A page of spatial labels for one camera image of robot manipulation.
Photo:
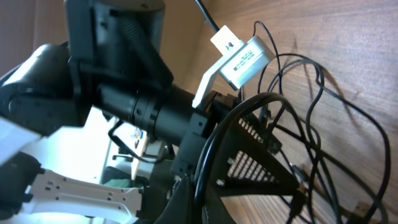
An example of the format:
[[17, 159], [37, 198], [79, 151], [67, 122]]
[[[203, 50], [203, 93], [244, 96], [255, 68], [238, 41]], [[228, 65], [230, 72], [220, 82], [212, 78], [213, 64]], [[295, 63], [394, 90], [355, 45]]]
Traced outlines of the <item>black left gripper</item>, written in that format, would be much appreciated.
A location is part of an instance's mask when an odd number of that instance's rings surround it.
[[281, 143], [274, 125], [264, 127], [253, 111], [279, 102], [277, 93], [260, 93], [235, 107], [211, 133], [192, 177], [183, 177], [170, 201], [171, 223], [234, 223], [223, 197], [242, 195], [290, 196], [286, 222], [292, 223], [307, 199], [297, 178], [276, 158]]

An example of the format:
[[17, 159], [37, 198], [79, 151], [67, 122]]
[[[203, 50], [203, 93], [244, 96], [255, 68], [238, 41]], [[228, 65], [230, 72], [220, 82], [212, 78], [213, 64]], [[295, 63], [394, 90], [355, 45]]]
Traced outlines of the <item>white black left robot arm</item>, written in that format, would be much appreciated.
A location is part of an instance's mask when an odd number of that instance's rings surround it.
[[75, 213], [119, 223], [232, 223], [222, 197], [289, 195], [290, 218], [306, 204], [296, 178], [272, 156], [280, 144], [252, 114], [288, 101], [261, 93], [246, 101], [213, 91], [217, 75], [237, 90], [273, 53], [259, 37], [245, 42], [227, 27], [212, 43], [221, 58], [203, 75], [196, 93], [174, 85], [159, 55], [163, 1], [64, 3], [68, 41], [41, 45], [1, 78], [1, 118], [41, 136], [85, 125], [92, 107], [178, 146], [177, 155], [154, 161], [179, 177], [177, 184], [112, 188], [41, 168], [21, 152], [1, 154], [1, 218], [21, 212]]

